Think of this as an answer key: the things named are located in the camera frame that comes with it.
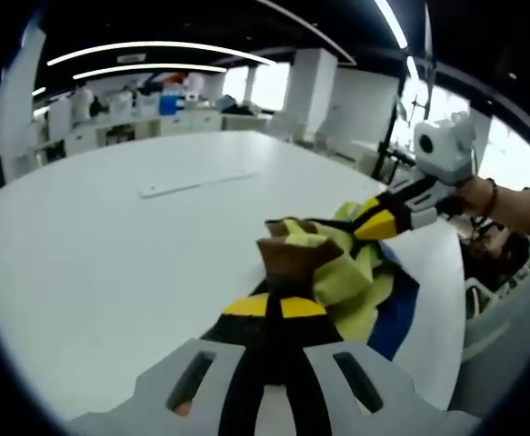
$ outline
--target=bracelet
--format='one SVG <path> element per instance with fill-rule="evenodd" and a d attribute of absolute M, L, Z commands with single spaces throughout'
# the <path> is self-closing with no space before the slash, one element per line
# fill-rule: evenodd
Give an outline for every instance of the bracelet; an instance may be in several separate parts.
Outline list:
<path fill-rule="evenodd" d="M 493 193 L 491 193 L 491 199 L 489 200 L 489 203 L 487 203 L 485 207 L 485 213 L 482 214 L 483 222 L 489 217 L 493 209 L 495 209 L 495 203 L 497 202 L 497 196 L 499 194 L 499 188 L 497 187 L 497 183 L 495 183 L 495 180 L 488 178 L 486 179 L 489 182 L 493 184 Z"/>

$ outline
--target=white wall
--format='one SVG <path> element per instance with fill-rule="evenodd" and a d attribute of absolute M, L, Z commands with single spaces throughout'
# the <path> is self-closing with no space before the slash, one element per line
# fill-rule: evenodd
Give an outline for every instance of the white wall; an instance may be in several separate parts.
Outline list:
<path fill-rule="evenodd" d="M 327 117 L 334 89 L 336 68 L 337 58 L 325 50 L 321 50 L 307 126 L 307 132 L 311 134 L 315 134 L 319 130 L 319 127 L 321 127 Z"/>
<path fill-rule="evenodd" d="M 397 94 L 398 79 L 382 74 L 337 68 L 331 95 L 328 133 L 337 152 L 358 155 L 351 140 L 377 145 L 383 141 Z"/>
<path fill-rule="evenodd" d="M 24 41 L 0 84 L 0 155 L 7 183 L 19 175 L 14 158 L 25 146 L 27 126 L 32 120 L 32 92 L 45 34 L 31 23 Z"/>

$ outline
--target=window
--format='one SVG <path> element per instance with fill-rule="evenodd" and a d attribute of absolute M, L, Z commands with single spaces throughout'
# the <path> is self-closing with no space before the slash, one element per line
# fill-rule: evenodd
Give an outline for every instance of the window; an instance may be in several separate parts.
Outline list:
<path fill-rule="evenodd" d="M 414 128 L 425 119 L 425 106 L 428 101 L 428 86 L 426 82 L 407 78 L 402 97 L 398 105 L 398 118 L 395 120 L 392 131 L 392 142 L 414 150 Z"/>
<path fill-rule="evenodd" d="M 434 86 L 428 119 L 432 121 L 449 119 L 452 114 L 457 112 L 470 112 L 468 100 L 446 91 L 444 88 Z"/>
<path fill-rule="evenodd" d="M 492 177 L 497 184 L 517 191 L 530 187 L 530 146 L 497 118 L 491 120 L 479 176 Z"/>
<path fill-rule="evenodd" d="M 406 121 L 398 115 L 392 132 L 392 142 L 410 151 L 414 150 L 414 129 L 425 119 L 425 107 L 428 101 L 428 85 L 423 81 L 407 78 L 400 98 L 400 105 L 404 108 Z M 433 86 L 430 100 L 429 120 L 440 121 L 455 112 L 469 112 L 468 100 L 446 91 L 440 86 Z"/>
<path fill-rule="evenodd" d="M 251 101 L 263 109 L 283 110 L 290 69 L 289 64 L 257 66 Z"/>
<path fill-rule="evenodd" d="M 222 95 L 230 95 L 238 103 L 245 99 L 246 77 L 248 76 L 248 67 L 240 66 L 238 68 L 230 68 L 226 71 L 225 84 L 222 90 Z"/>

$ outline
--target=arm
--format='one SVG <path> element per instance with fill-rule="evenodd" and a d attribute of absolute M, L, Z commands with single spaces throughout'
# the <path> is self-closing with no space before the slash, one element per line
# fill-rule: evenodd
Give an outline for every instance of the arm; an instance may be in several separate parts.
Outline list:
<path fill-rule="evenodd" d="M 458 192 L 458 196 L 465 201 L 467 213 L 474 216 L 485 212 L 492 194 L 491 182 L 477 176 Z M 530 189 L 512 191 L 499 186 L 490 218 L 512 231 L 530 235 Z"/>

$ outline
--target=blue fabric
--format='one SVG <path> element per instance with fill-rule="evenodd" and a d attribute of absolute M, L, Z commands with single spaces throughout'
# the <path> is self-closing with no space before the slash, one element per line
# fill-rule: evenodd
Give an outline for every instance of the blue fabric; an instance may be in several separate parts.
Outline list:
<path fill-rule="evenodd" d="M 174 115 L 177 113 L 177 96 L 162 95 L 159 100 L 160 115 Z"/>
<path fill-rule="evenodd" d="M 367 344 L 391 361 L 410 331 L 420 285 L 404 271 L 387 245 L 380 243 L 380 248 L 394 268 L 394 284 L 390 298 L 377 306 L 378 317 Z"/>

